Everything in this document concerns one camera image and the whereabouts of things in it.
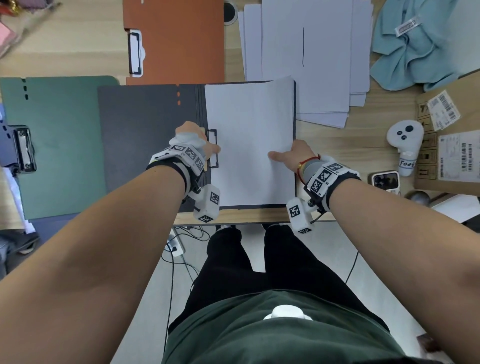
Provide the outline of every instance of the black pants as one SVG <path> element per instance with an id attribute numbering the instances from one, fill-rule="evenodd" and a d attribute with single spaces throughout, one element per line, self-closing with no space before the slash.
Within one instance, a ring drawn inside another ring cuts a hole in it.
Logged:
<path id="1" fill-rule="evenodd" d="M 241 245 L 241 232 L 226 228 L 208 242 L 208 258 L 195 281 L 182 314 L 170 333 L 198 310 L 226 298 L 267 290 L 297 290 L 361 312 L 388 330 L 329 267 L 320 262 L 289 226 L 272 226 L 265 233 L 265 271 L 254 272 Z"/>

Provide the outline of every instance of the black wrist strap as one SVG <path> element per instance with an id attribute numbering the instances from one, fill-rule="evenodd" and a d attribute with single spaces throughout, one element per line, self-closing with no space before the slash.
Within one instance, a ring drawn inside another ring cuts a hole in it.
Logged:
<path id="1" fill-rule="evenodd" d="M 332 195 L 332 192 L 338 187 L 339 184 L 341 184 L 343 181 L 345 180 L 349 180 L 349 179 L 355 179 L 355 180 L 359 180 L 361 181 L 361 179 L 356 175 L 356 174 L 353 174 L 353 173 L 350 173 L 350 172 L 347 172 L 345 174 L 342 174 L 341 176 L 339 176 L 335 182 L 333 182 L 333 184 L 328 188 L 327 190 L 327 194 L 325 195 L 325 198 L 326 198 L 326 202 L 327 202 L 327 207 L 330 208 L 330 196 Z"/>
<path id="2" fill-rule="evenodd" d="M 173 168 L 174 170 L 176 170 L 180 176 L 183 178 L 183 182 L 185 183 L 185 192 L 187 192 L 187 178 L 185 177 L 185 175 L 183 174 L 182 170 L 180 169 L 179 166 L 177 166 L 174 162 L 177 162 L 177 163 L 181 163 L 181 161 L 178 159 L 178 158 L 169 158 L 167 160 L 157 160 L 156 162 L 152 162 L 148 165 L 148 167 L 146 168 L 146 170 L 149 170 L 150 168 L 152 167 L 156 167 L 156 166 L 167 166 L 167 167 L 170 167 L 170 168 Z"/>

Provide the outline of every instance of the forearm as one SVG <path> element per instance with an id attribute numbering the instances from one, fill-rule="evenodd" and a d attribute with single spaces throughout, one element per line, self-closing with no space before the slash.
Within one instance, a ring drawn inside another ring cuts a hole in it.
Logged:
<path id="1" fill-rule="evenodd" d="M 357 180 L 346 180 L 333 191 L 330 208 L 366 262 L 424 328 L 459 363 L 477 363 L 477 234 Z"/>
<path id="2" fill-rule="evenodd" d="M 28 332 L 39 346 L 39 363 L 64 363 L 75 355 L 78 362 L 108 362 L 160 259 L 183 194 L 175 170 L 154 167 L 72 220 L 0 283 L 2 345 L 20 345 Z M 57 348 L 54 360 L 47 343 Z M 21 347 L 8 353 L 15 362 L 32 359 Z"/>

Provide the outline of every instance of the power strip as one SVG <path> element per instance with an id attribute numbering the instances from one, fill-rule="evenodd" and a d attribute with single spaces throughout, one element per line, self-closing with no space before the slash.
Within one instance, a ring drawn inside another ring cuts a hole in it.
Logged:
<path id="1" fill-rule="evenodd" d="M 183 247 L 183 244 L 181 243 L 179 237 L 176 235 L 177 234 L 173 229 L 170 230 L 170 235 L 168 236 L 168 242 L 165 246 L 165 250 L 167 252 L 171 251 L 173 256 L 180 256 L 185 253 L 185 248 Z"/>

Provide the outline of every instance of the green clipboard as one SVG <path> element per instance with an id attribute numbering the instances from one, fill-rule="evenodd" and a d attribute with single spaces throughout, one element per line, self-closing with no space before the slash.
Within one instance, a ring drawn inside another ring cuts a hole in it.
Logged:
<path id="1" fill-rule="evenodd" d="M 97 87 L 111 76 L 0 78 L 7 122 L 26 125 L 36 171 L 19 173 L 26 219 L 78 213 L 106 195 Z"/>

